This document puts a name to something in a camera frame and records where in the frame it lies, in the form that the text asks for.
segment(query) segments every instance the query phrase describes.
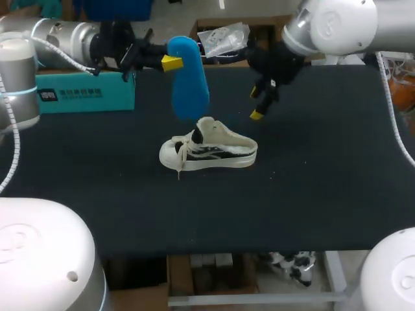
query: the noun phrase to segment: teal box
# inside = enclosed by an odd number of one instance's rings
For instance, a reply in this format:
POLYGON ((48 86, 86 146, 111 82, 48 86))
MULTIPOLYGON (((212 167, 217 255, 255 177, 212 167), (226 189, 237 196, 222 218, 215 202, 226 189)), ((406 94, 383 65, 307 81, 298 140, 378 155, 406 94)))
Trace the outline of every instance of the teal box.
POLYGON ((135 81, 109 72, 36 75, 40 113, 134 110, 135 81))

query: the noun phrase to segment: shoe sole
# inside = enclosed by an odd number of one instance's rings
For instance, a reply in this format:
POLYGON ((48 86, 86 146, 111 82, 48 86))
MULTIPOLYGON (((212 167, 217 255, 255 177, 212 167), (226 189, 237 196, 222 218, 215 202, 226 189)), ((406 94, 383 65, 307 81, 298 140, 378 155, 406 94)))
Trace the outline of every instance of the shoe sole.
MULTIPOLYGON (((253 165, 257 153, 246 157, 237 157, 229 159, 217 159, 217 160, 200 160, 200 161, 186 161, 182 171, 202 170, 204 168, 211 167, 228 167, 228 168, 244 168, 253 165)), ((169 159, 163 157, 163 154, 159 156, 160 162, 167 168, 172 170, 179 170, 179 164, 177 162, 169 161, 169 159)))

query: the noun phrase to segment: orange object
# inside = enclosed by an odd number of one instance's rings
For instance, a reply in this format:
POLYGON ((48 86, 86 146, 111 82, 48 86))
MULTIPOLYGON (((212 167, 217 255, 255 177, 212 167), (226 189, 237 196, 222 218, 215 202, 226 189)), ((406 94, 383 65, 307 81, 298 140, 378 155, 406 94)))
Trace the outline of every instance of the orange object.
POLYGON ((389 88, 394 105, 402 112, 409 111, 415 106, 415 76, 396 77, 396 79, 402 79, 401 81, 412 84, 411 86, 406 86, 393 79, 389 80, 389 88))

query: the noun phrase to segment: black and white shoe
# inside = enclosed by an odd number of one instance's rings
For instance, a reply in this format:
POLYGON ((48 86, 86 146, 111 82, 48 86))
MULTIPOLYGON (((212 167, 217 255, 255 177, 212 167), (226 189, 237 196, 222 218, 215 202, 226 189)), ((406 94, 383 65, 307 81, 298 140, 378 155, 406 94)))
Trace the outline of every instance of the black and white shoe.
POLYGON ((160 150, 160 162, 179 173, 209 167, 249 167, 255 162, 258 144, 229 130, 211 117, 201 118, 186 136, 175 136, 160 150))

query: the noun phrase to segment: plastic bag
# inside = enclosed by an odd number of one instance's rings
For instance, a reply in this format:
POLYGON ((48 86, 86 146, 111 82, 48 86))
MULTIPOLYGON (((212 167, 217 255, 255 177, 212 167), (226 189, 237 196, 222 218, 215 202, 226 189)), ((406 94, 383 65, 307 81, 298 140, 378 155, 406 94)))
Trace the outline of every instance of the plastic bag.
POLYGON ((284 279, 310 287, 313 280, 313 268, 316 262, 314 251, 299 251, 295 253, 266 253, 259 254, 276 273, 282 272, 284 279))
POLYGON ((215 30, 198 32, 206 58, 238 51, 247 46, 250 29, 242 23, 232 24, 215 30))

